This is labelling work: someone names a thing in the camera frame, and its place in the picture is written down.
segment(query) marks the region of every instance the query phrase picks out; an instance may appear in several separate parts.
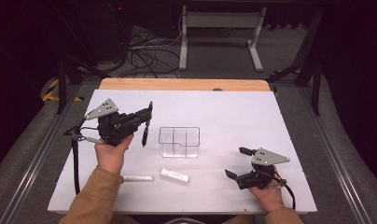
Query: gray floor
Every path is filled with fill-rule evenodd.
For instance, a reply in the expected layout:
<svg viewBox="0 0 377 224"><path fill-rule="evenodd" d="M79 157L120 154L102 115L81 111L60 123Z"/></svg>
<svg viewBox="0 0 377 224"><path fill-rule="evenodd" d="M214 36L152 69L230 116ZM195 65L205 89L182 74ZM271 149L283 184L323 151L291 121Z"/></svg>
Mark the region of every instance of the gray floor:
<svg viewBox="0 0 377 224"><path fill-rule="evenodd" d="M264 67L261 73L255 71L245 46L252 31L237 30L227 38L197 32L189 38L187 70L176 73L179 77L193 78L263 79L271 71L292 64L305 32L302 28L262 29L257 47ZM167 49L179 53L178 43ZM158 57L172 66L178 64L176 57L170 54L160 53ZM130 68L124 64L112 76L116 77L121 71ZM318 208L317 213L304 215L302 220L305 223L377 223L377 180L346 135L327 81L322 79L321 116L316 117L308 107L311 87L296 88L293 84L295 76L284 77L272 86L278 89L277 102L302 167L308 174ZM48 212L47 207L55 188L54 182L71 149L70 137L63 133L84 116L92 92L99 83L96 77L86 77L80 88L70 87L69 90L77 90L77 96L83 96L84 101L70 104L63 117L56 116L57 102L46 102L10 150L0 165L1 223L57 223L62 217ZM57 130L52 129L55 122L60 122ZM55 131L55 137L44 141L52 131ZM33 158L39 158L42 154L47 157L32 163ZM28 173L31 167L40 168L39 172ZM23 186L23 179L31 182ZM262 219L263 216L258 216L257 223L263 223Z"/></svg>

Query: hand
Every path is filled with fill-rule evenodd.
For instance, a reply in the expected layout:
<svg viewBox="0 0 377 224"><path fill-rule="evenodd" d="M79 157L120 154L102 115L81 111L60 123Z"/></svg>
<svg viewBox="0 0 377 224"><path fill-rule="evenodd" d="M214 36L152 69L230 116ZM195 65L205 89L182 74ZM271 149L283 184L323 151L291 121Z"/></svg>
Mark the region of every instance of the hand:
<svg viewBox="0 0 377 224"><path fill-rule="evenodd" d="M269 186L276 186L276 180L272 180ZM273 212L276 209L285 207L282 200L282 191L280 188L259 189L258 187L249 188L249 191L258 198L261 206L268 212Z"/></svg>
<svg viewBox="0 0 377 224"><path fill-rule="evenodd" d="M118 146L95 144L98 166L109 172L119 175L124 164L124 153L133 140L133 134L121 140Z"/></svg>

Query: table leg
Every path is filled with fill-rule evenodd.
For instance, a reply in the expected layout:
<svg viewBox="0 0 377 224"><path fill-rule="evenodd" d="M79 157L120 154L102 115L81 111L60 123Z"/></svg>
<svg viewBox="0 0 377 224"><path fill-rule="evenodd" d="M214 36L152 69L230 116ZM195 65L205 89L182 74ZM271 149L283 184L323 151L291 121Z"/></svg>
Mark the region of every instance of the table leg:
<svg viewBox="0 0 377 224"><path fill-rule="evenodd" d="M66 78L64 59L58 62L58 93L60 101L58 102L57 114L61 114L63 108L66 106Z"/></svg>
<svg viewBox="0 0 377 224"><path fill-rule="evenodd" d="M288 75L289 73L295 71L298 68L302 68L308 62L308 56L311 51L312 44L314 42L314 38L316 36L317 28L319 27L319 23L322 19L323 8L319 8L316 11L314 19L311 21L310 26L307 29L307 33L305 34L304 39L302 40L300 49L296 55L296 58L291 66L282 70L282 71L273 71L275 73L274 76L268 77L265 80L267 82L274 82L281 77ZM300 72L299 76L304 75L305 72Z"/></svg>
<svg viewBox="0 0 377 224"><path fill-rule="evenodd" d="M183 6L182 12L182 45L180 48L179 69L185 70L188 60L188 27L187 27L187 7Z"/></svg>
<svg viewBox="0 0 377 224"><path fill-rule="evenodd" d="M258 71L258 72L261 72L263 70L263 67L261 65L260 58L258 57L258 52L256 51L256 44L258 43L258 36L260 34L261 25L264 21L266 9L267 9L266 7L263 7L260 10L258 22L257 22L256 29L255 29L255 33L253 35L253 39L247 41L247 46L249 47L250 55L252 56L252 60L253 60L253 64L255 65L256 71Z"/></svg>
<svg viewBox="0 0 377 224"><path fill-rule="evenodd" d="M313 92L311 96L311 105L314 113L319 116L319 92L320 92L320 79L321 79L321 66L319 63L316 64L314 72L314 84Z"/></svg>

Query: white table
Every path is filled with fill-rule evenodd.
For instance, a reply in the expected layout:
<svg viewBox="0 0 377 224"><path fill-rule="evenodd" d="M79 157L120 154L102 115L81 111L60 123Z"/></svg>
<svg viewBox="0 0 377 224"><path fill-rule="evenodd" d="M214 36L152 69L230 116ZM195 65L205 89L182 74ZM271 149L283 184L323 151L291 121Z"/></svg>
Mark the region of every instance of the white table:
<svg viewBox="0 0 377 224"><path fill-rule="evenodd" d="M299 158L290 140L278 104L271 91L108 91L94 92L87 113L107 98L119 107L119 113L132 113L153 101L153 119L147 145L141 138L145 125L135 133L122 169L123 175L154 175L153 182L121 185L115 210L123 214L258 214L264 211L247 190L239 190L225 175L228 169L237 175L251 171L251 157L239 147L263 147L287 156L290 162L278 164L282 178L293 189L299 213L316 211ZM83 126L96 127L97 120ZM163 158L158 143L161 126L201 128L197 159ZM99 138L97 131L82 132ZM93 143L79 143L79 176L83 187L96 165ZM180 184L160 175L161 168L189 175ZM49 211L67 212L75 194L73 156L69 155L49 203ZM291 197L283 189L286 206Z"/></svg>

